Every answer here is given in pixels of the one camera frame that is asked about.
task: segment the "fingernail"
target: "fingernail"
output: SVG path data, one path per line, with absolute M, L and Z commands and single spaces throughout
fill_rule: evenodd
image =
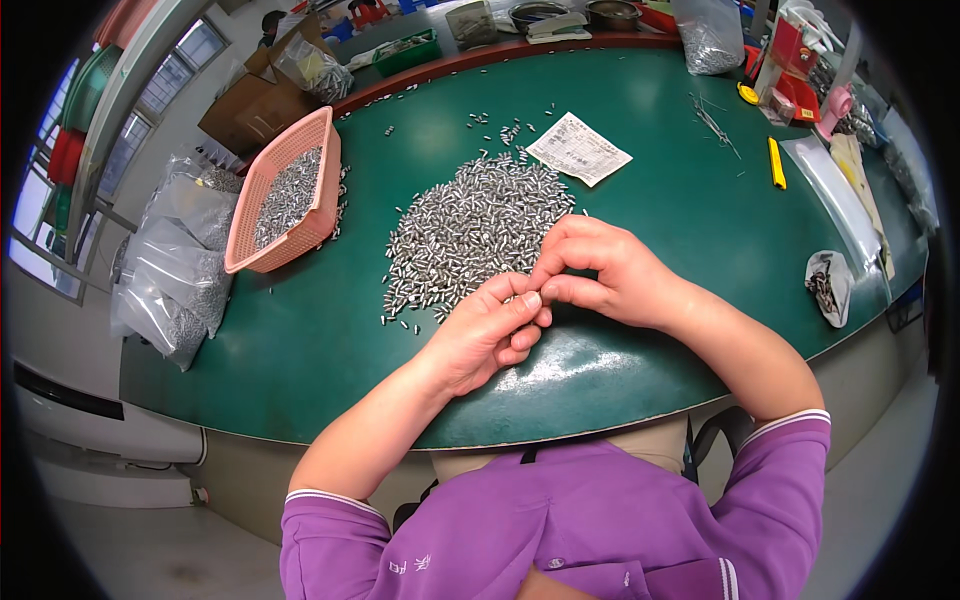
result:
M 523 298 L 523 303 L 526 304 L 530 310 L 540 308 L 540 294 L 537 292 L 527 292 L 521 296 L 521 298 Z

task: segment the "red stool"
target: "red stool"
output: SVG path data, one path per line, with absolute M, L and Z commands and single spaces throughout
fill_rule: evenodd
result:
M 376 4 L 375 7 L 361 4 L 354 9 L 350 9 L 350 14 L 353 15 L 353 27 L 359 31 L 367 23 L 375 23 L 390 14 L 387 7 L 383 6 L 383 0 L 376 0 Z

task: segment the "metal bowl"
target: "metal bowl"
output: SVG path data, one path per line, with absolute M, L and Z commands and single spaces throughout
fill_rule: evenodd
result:
M 590 25 L 607 31 L 636 31 L 640 20 L 640 10 L 623 0 L 593 0 L 585 8 Z
M 527 28 L 533 23 L 568 12 L 570 12 L 570 9 L 556 2 L 524 2 L 511 8 L 507 14 L 510 16 L 510 20 L 514 22 L 516 30 L 526 34 Z

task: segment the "purple shirt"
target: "purple shirt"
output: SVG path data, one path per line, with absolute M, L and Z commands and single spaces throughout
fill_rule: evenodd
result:
M 391 538 L 370 506 L 287 496 L 288 598 L 514 598 L 530 565 L 598 598 L 795 598 L 821 536 L 829 415 L 771 422 L 708 506 L 682 476 L 605 440 L 503 454 L 426 498 Z

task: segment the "green workbench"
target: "green workbench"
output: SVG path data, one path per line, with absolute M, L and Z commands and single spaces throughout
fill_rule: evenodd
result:
M 269 274 L 244 271 L 216 339 L 186 373 L 134 338 L 124 345 L 122 399 L 169 417 L 237 434 L 308 443 L 418 351 L 437 326 L 432 311 L 404 311 L 420 336 L 381 326 L 380 280 L 395 205 L 450 180 L 457 166 L 505 150 L 501 125 L 532 123 L 530 144 L 571 111 L 634 157 L 588 189 L 564 176 L 578 207 L 633 231 L 671 269 L 769 325 L 804 357 L 841 342 L 882 314 L 923 272 L 926 245 L 882 160 L 865 155 L 893 250 L 890 292 L 863 276 L 847 325 L 834 329 L 804 288 L 819 250 L 849 256 L 813 189 L 784 154 L 788 188 L 771 184 L 772 127 L 736 96 L 731 78 L 691 77 L 671 50 L 558 52 L 471 69 L 355 110 L 335 121 L 343 139 L 349 207 L 342 235 Z M 711 114 L 743 156 L 720 148 L 688 92 L 726 108 Z M 555 103 L 554 116 L 544 114 Z M 488 126 L 466 127 L 485 111 Z M 389 137 L 384 130 L 396 130 Z M 483 140 L 487 134 L 492 141 Z M 457 399 L 418 448 L 485 446 L 613 428 L 708 402 L 727 392 L 691 351 L 655 331 L 558 307 L 530 358 Z

